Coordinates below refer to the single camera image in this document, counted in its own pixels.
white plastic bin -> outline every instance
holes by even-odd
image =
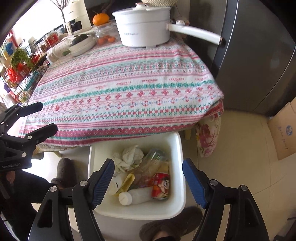
[[[119,203],[117,196],[109,196],[106,193],[102,203],[96,207],[95,211],[104,216],[137,220],[169,219],[177,216],[186,203],[185,178],[182,171],[183,153],[181,139],[177,132],[95,143],[90,150],[88,176],[90,177],[93,172],[98,171],[114,152],[122,152],[125,148],[136,144],[144,154],[147,154],[152,148],[159,148],[168,155],[170,163],[168,200],[152,199],[137,205],[123,206]]]

blue logo on box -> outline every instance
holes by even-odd
[[[291,136],[293,134],[292,126],[289,125],[289,126],[286,127],[286,133],[287,133],[288,136]]]

blue gripper pad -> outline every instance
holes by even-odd
[[[114,161],[112,159],[107,159],[101,169],[98,171],[99,178],[95,177],[95,179],[90,183],[89,191],[93,193],[93,199],[90,203],[92,209],[95,209],[97,205],[101,204],[110,184],[111,178],[114,175],[114,169]]]
[[[190,158],[183,161],[182,169],[196,203],[206,209],[210,202],[209,178],[195,167]]]

patterned tablecloth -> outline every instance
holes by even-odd
[[[24,119],[19,135],[55,123],[57,134],[44,143],[72,147],[177,131],[220,115],[222,98],[209,69],[182,41],[151,49],[95,46],[49,67],[29,102],[44,107]]]

person's foot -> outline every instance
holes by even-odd
[[[69,158],[62,158],[57,165],[57,177],[52,183],[60,188],[70,188],[77,184],[74,161]]]
[[[202,212],[199,208],[187,207],[174,218],[144,224],[140,229],[140,239],[153,241],[158,232],[164,231],[176,241],[180,241],[182,236],[194,231],[200,225],[201,220]]]

